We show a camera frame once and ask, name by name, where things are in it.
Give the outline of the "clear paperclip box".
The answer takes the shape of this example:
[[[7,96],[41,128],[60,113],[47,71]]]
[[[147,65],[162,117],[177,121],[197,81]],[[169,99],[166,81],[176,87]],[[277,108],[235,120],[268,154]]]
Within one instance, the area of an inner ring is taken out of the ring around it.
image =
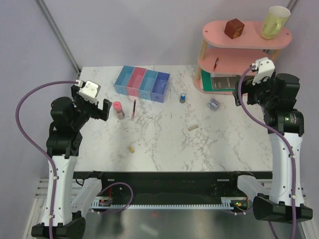
[[[208,107],[213,111],[217,111],[220,107],[220,102],[215,98],[211,98],[208,102]]]

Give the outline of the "blue cap stamp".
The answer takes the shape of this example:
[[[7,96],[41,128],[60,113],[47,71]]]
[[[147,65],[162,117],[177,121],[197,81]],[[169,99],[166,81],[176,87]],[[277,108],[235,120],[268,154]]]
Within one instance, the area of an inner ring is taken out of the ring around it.
[[[179,102],[181,104],[184,104],[185,103],[185,100],[186,100],[186,94],[185,93],[181,93],[180,94],[180,98],[179,98]]]

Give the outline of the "light blue drawer bin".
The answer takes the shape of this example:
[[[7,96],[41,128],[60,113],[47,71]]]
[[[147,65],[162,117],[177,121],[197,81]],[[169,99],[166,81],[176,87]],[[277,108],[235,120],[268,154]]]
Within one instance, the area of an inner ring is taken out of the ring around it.
[[[114,88],[118,94],[122,95],[128,95],[127,91],[127,83],[130,80],[130,77],[133,73],[133,70],[135,67],[133,66],[124,66],[117,77],[115,83],[114,83]]]

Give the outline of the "purple drawer bin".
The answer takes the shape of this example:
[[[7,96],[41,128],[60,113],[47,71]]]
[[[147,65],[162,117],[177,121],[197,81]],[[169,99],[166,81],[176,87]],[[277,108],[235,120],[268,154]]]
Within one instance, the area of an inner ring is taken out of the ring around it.
[[[152,101],[159,102],[159,103],[164,102],[164,97],[167,90],[169,77],[170,77],[169,73],[158,72],[155,83],[151,91]]]

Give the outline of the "cyan drawer bin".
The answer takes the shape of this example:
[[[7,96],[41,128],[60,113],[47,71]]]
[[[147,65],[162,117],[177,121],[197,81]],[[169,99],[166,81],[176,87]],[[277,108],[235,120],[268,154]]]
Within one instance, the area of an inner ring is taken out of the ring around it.
[[[141,85],[139,87],[139,98],[151,100],[151,91],[153,89],[158,71],[146,70]]]

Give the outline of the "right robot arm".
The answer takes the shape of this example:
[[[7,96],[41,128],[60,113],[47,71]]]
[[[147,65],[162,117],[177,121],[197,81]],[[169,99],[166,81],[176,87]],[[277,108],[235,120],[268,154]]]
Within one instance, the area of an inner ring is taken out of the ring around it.
[[[264,114],[272,147],[272,187],[267,190],[251,175],[241,175],[228,183],[234,196],[245,193],[253,201],[253,214],[260,221],[292,223],[313,218],[305,205],[300,180],[300,148],[304,134],[304,116],[294,108],[300,89],[299,78],[273,73],[258,84],[252,80],[236,82],[233,96],[237,106],[247,94],[249,105],[258,104]]]

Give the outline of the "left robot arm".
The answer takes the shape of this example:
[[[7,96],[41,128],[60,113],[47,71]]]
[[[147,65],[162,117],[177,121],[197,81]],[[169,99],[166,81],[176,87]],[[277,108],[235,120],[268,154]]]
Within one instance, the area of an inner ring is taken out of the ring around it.
[[[82,141],[81,128],[89,119],[106,121],[112,103],[103,101],[98,108],[100,86],[93,82],[76,84],[72,97],[60,97],[51,103],[49,137],[46,142],[49,163],[47,202],[41,222],[31,229],[37,239],[81,239],[86,215],[97,195],[109,192],[109,183],[99,177],[87,178],[73,199],[72,185]]]

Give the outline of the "pink drawer bin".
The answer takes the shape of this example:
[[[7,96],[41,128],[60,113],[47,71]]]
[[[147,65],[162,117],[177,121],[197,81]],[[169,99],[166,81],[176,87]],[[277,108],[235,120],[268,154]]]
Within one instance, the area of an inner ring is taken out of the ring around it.
[[[142,83],[145,72],[146,72],[145,68],[140,68],[140,67],[134,68],[126,86],[129,96],[139,97],[139,87]]]

